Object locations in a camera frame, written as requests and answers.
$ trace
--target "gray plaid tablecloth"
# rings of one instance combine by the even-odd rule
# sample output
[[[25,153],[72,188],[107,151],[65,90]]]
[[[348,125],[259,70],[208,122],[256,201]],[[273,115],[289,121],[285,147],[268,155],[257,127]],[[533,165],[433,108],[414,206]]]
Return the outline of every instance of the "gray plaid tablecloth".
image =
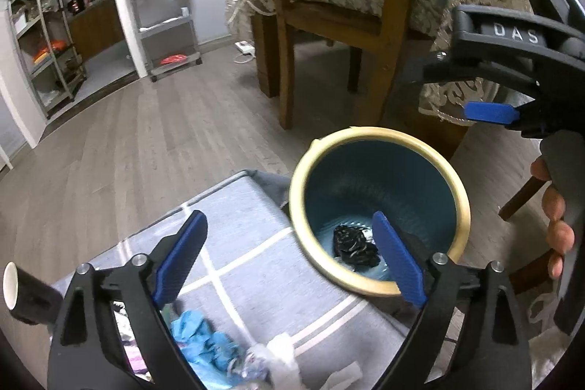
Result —
[[[201,210],[207,216],[208,238],[179,295],[179,309],[202,311],[215,329],[244,348],[288,333],[309,389],[321,388],[331,373],[356,361],[363,378],[352,389],[369,390],[408,332],[399,314],[412,319],[412,313],[404,313],[400,298],[368,301],[313,268],[279,208],[288,183],[277,175],[242,171],[91,263],[110,268],[136,253],[150,253],[160,238],[179,230],[192,210]],[[65,293],[71,277],[55,287]]]

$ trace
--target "metal screw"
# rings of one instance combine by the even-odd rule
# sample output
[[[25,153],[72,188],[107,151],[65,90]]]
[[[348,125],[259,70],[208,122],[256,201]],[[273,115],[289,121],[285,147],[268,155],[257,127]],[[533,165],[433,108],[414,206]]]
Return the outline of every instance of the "metal screw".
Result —
[[[90,270],[90,264],[89,263],[82,263],[81,265],[79,265],[77,267],[77,272],[80,275],[86,274],[89,270]]]
[[[438,265],[446,265],[447,262],[449,261],[449,258],[447,257],[447,255],[445,255],[445,253],[437,252],[433,255],[433,261]]]
[[[496,273],[501,273],[502,271],[504,271],[504,265],[499,261],[492,261],[490,265],[491,269],[493,269]]]
[[[138,255],[134,255],[132,257],[132,264],[134,266],[142,266],[144,263],[146,263],[146,260],[148,260],[148,257],[144,253],[139,253]]]

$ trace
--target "blue gripper pad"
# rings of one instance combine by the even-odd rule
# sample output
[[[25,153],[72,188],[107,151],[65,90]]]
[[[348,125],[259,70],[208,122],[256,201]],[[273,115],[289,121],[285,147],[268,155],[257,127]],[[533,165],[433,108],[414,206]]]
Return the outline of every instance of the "blue gripper pad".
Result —
[[[403,298],[416,307],[423,307],[426,294],[422,270],[382,212],[374,213],[371,231]]]
[[[463,108],[468,120],[512,124],[520,113],[512,105],[503,103],[469,102]]]
[[[193,263],[207,239],[207,218],[204,213],[193,212],[179,232],[181,236],[156,273],[153,300],[159,309],[176,300]]]

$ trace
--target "crumpled black trash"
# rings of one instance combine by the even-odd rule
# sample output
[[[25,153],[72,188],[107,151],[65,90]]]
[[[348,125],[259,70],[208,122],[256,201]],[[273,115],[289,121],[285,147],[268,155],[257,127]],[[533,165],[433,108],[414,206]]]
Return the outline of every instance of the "crumpled black trash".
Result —
[[[333,253],[348,265],[373,268],[380,263],[378,248],[366,240],[362,227],[338,225],[333,230]]]

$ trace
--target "finger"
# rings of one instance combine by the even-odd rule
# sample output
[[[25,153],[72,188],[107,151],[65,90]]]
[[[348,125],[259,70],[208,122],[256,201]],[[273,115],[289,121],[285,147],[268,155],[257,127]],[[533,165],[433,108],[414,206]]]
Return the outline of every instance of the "finger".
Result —
[[[561,255],[554,253],[549,258],[549,276],[552,279],[559,279],[561,277],[561,273],[563,272],[563,258]]]
[[[553,250],[564,255],[573,247],[575,234],[573,229],[562,220],[551,221],[546,232],[546,241]]]
[[[530,165],[530,174],[545,182],[551,180],[551,173],[548,171],[548,167],[546,167],[545,160],[542,156]]]
[[[565,199],[552,185],[542,195],[542,210],[553,221],[560,220],[565,213]]]

